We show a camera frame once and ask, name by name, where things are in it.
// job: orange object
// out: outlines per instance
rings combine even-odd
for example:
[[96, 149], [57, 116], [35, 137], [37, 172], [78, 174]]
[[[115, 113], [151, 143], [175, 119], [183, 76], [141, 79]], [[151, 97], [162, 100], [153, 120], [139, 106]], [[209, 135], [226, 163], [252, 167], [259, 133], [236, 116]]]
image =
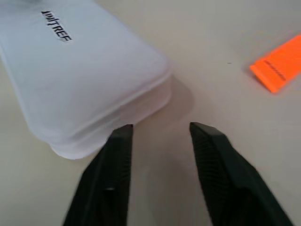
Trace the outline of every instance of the orange object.
[[301, 35], [257, 60], [250, 69], [267, 89], [278, 92], [301, 72]]

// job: translucent plastic box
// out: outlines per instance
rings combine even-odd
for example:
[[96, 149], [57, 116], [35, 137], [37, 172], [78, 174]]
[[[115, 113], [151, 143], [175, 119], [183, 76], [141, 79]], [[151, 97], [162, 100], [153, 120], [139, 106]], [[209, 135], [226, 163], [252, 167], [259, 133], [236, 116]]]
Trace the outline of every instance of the translucent plastic box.
[[30, 130], [64, 158], [171, 97], [166, 58], [92, 0], [0, 0], [0, 53]]

